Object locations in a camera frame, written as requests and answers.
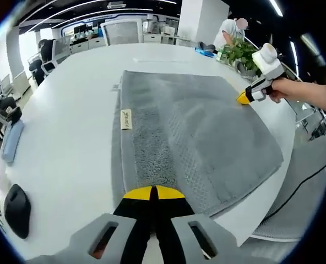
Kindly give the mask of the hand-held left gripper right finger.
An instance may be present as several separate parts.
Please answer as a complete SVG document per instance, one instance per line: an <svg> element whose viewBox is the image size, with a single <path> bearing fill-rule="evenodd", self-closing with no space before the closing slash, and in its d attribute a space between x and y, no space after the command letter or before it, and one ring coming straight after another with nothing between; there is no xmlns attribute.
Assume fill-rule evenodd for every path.
<svg viewBox="0 0 326 264"><path fill-rule="evenodd" d="M164 263L236 263L231 233L203 214L195 214L176 189L154 187L155 233Z"/></svg>

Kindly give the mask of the person's right hand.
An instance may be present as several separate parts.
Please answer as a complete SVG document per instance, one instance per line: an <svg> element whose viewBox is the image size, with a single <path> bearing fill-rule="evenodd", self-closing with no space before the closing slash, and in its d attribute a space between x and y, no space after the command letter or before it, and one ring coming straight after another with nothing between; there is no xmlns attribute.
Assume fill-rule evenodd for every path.
<svg viewBox="0 0 326 264"><path fill-rule="evenodd" d="M291 80L289 79L276 79L272 82L272 92L269 94L270 99L275 103L280 103L281 99L287 99L292 95L291 90L289 90L289 85Z"/></svg>

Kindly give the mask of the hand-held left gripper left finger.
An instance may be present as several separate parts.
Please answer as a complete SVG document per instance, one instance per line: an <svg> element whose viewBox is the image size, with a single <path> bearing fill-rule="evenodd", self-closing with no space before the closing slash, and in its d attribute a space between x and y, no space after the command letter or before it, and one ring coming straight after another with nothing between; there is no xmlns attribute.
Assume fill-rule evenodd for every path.
<svg viewBox="0 0 326 264"><path fill-rule="evenodd" d="M152 228L152 186L124 195L114 213L105 213L74 233L70 257L79 263L142 263Z"/></svg>

